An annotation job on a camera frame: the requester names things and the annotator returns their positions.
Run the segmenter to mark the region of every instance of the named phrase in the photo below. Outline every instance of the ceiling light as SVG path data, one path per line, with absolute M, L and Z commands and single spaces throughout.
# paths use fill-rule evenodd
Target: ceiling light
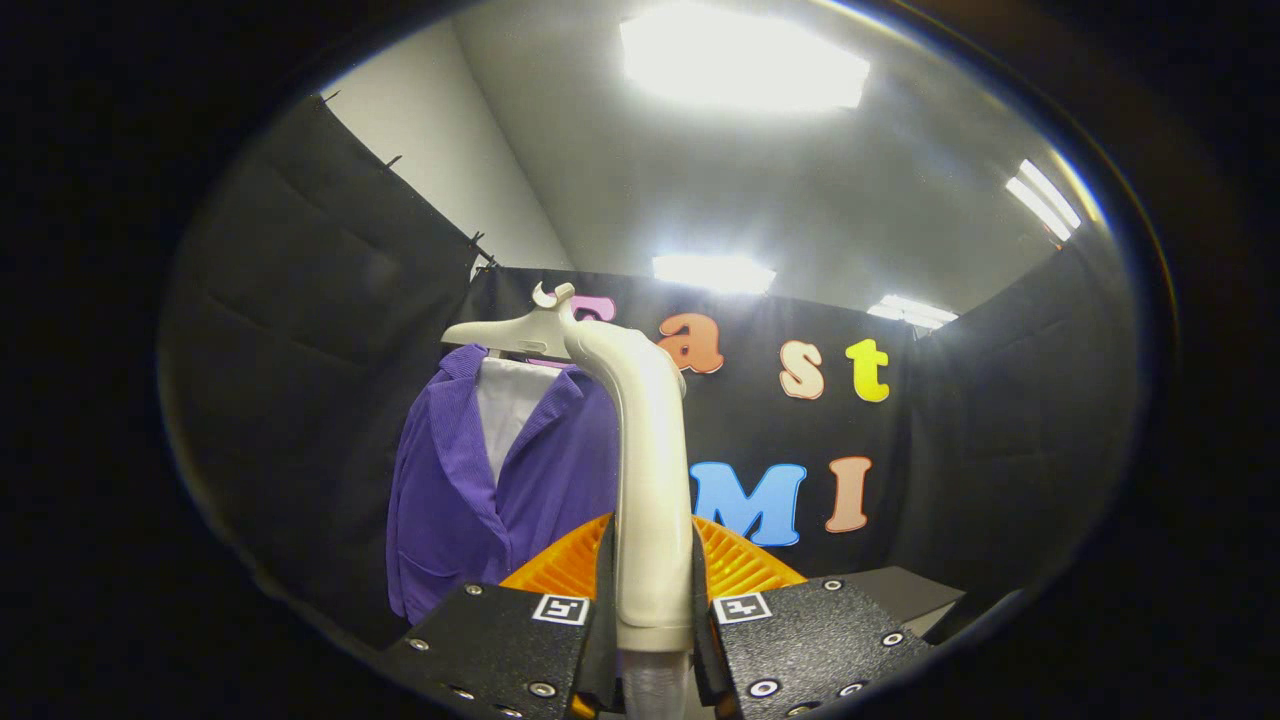
M 1036 217 L 1039 218 L 1042 223 L 1048 225 L 1048 229 L 1053 231 L 1053 234 L 1056 234 L 1059 240 L 1071 237 L 1071 231 L 1066 229 L 1062 220 L 1048 209 L 1048 205 L 1046 205 L 1038 195 L 1023 184 L 1023 181 L 1018 178 L 1009 178 L 1009 182 L 1005 183 L 1005 190 L 1012 192 L 1014 197 L 1021 200 L 1023 205 L 1027 205 L 1032 213 L 1036 213 Z
M 1018 165 L 1018 172 L 1025 176 L 1027 179 L 1036 186 L 1039 195 L 1027 187 L 1027 183 L 1018 179 L 1018 177 L 1009 178 L 1009 182 L 1005 183 L 1005 190 L 1014 193 L 1014 197 L 1021 200 L 1023 205 L 1027 205 L 1032 213 L 1036 213 L 1036 217 L 1039 218 L 1041 222 L 1059 237 L 1059 240 L 1065 241 L 1071 237 L 1071 229 L 1080 227 L 1080 217 L 1071 209 L 1071 204 L 1066 201 L 1066 197 L 1062 197 L 1062 193 L 1053 187 L 1053 183 L 1048 182 L 1044 173 L 1039 172 L 1039 168 L 1033 165 L 1030 160 L 1023 160 L 1023 163 Z
M 1032 181 L 1032 184 L 1041 191 L 1041 195 L 1048 199 L 1050 204 L 1053 205 L 1053 209 L 1057 210 L 1057 214 L 1062 215 L 1062 219 L 1066 220 L 1069 225 L 1073 228 L 1080 227 L 1080 217 L 1075 214 L 1075 210 L 1073 210 L 1071 205 L 1065 197 L 1062 197 L 1062 193 L 1053 187 L 1053 183 L 1048 182 L 1044 173 L 1039 172 L 1039 168 L 1033 165 L 1030 160 L 1023 160 L 1023 164 L 1019 165 L 1018 169 L 1021 170 L 1029 181 Z
M 905 320 L 913 325 L 936 331 L 942 325 L 959 318 L 955 313 L 948 313 L 932 305 L 906 300 L 896 295 L 886 295 L 879 302 L 872 305 L 868 314 L 890 320 Z
M 769 288 L 777 273 L 745 258 L 666 255 L 653 259 L 653 275 L 660 281 L 695 284 L 721 292 L 759 295 Z
M 941 307 L 934 307 L 932 305 L 925 305 L 923 302 L 916 302 L 914 300 L 908 300 L 905 297 L 899 297 L 896 295 L 886 295 L 881 299 L 881 305 L 886 307 L 897 307 L 908 313 L 914 313 L 916 315 L 923 315 L 925 318 L 933 318 L 934 320 L 941 320 L 943 323 L 950 323 L 960 315 L 942 310 Z
M 673 5 L 620 27 L 627 77 L 680 100 L 855 108 L 870 72 L 867 60 L 773 18 Z

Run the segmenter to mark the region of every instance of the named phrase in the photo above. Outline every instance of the orange letter a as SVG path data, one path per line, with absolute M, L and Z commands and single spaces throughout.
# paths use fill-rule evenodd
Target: orange letter a
M 685 328 L 689 328 L 687 333 L 676 334 Z M 671 355 L 676 368 L 714 373 L 724 365 L 724 356 L 719 354 L 719 327 L 707 315 L 672 315 L 658 325 L 658 332 L 666 336 L 658 341 L 658 346 Z

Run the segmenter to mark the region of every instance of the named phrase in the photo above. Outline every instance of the white plastic hanger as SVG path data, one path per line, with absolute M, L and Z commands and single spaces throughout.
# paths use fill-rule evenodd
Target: white plastic hanger
M 573 297 L 572 283 L 557 287 L 554 295 L 543 292 L 543 283 L 538 283 L 534 288 L 532 313 L 515 320 L 453 325 L 444 331 L 440 341 L 453 345 L 483 345 L 490 352 L 517 352 L 548 360 L 571 361 L 564 347 L 564 328 L 575 323 L 570 297 Z

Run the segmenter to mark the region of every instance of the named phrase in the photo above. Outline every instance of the letter m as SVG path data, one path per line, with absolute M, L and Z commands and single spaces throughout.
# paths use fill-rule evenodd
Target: letter m
M 694 515 L 746 536 L 755 520 L 760 528 L 751 542 L 762 547 L 795 544 L 796 492 L 808 471 L 800 465 L 774 465 L 765 470 L 751 496 L 742 492 L 733 468 L 724 462 L 698 462 L 689 469 L 698 480 Z

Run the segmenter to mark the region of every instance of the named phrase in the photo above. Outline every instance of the purple blazer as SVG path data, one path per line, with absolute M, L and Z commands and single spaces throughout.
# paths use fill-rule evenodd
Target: purple blazer
M 392 610 L 413 624 L 454 585 L 499 583 L 617 506 L 617 414 L 576 365 L 534 407 L 494 484 L 475 397 L 486 354 L 468 345 L 440 360 L 401 433 L 387 514 L 387 592 Z

